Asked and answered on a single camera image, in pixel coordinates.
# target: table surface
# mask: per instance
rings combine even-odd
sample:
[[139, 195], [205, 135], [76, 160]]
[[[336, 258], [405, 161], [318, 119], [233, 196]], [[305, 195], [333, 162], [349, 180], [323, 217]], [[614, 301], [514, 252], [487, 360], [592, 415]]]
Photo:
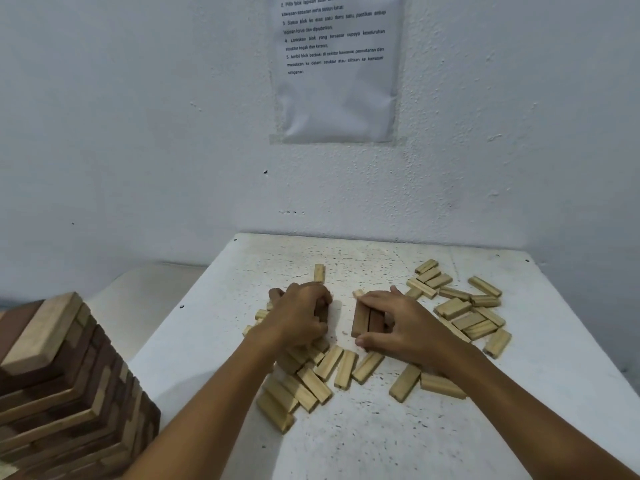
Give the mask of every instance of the table surface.
[[[313, 278], [326, 265], [334, 303], [330, 342], [364, 351], [350, 337], [351, 292], [404, 283], [428, 258], [474, 291], [476, 274], [503, 290], [498, 313], [513, 334], [495, 361], [512, 379], [640, 472], [640, 398], [531, 257], [521, 251], [238, 234], [164, 320], [131, 363], [167, 423], [228, 358], [268, 290]], [[428, 309], [442, 297], [420, 302]], [[486, 339], [475, 342], [483, 347]], [[405, 364], [386, 358], [376, 373], [311, 414], [299, 408], [282, 436], [252, 405], [225, 479], [529, 478], [476, 405], [413, 389], [404, 404], [388, 395]]]

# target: white wall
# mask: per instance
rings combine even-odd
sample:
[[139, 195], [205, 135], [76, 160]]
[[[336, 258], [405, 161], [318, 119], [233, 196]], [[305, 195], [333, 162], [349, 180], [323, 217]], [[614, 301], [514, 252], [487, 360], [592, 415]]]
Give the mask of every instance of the white wall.
[[0, 0], [0, 296], [237, 230], [523, 248], [640, 384], [638, 13], [412, 0], [403, 143], [285, 146], [262, 0]]

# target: left hand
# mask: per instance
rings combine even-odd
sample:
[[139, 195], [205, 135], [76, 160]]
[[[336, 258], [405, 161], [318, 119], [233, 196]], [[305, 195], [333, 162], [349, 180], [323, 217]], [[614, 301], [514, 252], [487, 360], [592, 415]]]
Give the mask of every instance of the left hand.
[[317, 282], [292, 283], [287, 291], [269, 290], [273, 309], [252, 331], [261, 331], [276, 340], [281, 349], [310, 344], [327, 331], [326, 323], [314, 316], [316, 305], [332, 302], [329, 290]]

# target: jenga tower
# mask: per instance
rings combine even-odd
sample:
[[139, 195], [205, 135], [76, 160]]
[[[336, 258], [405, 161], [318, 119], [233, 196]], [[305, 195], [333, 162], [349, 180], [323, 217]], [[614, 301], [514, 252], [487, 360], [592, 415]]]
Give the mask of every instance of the jenga tower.
[[0, 461], [16, 478], [118, 477], [159, 423], [76, 293], [0, 312]]

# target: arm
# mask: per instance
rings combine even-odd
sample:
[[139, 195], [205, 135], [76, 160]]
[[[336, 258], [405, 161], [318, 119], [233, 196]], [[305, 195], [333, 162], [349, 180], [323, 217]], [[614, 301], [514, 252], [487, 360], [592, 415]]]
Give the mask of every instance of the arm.
[[356, 345], [434, 366], [491, 421], [534, 479], [640, 478], [509, 379], [476, 347], [458, 339], [395, 287], [360, 300], [395, 318], [391, 333], [364, 333]]
[[314, 319], [318, 300], [331, 303], [322, 285], [292, 284], [270, 290], [273, 310], [140, 455], [124, 480], [201, 480], [222, 475], [265, 376], [286, 348], [326, 333]]

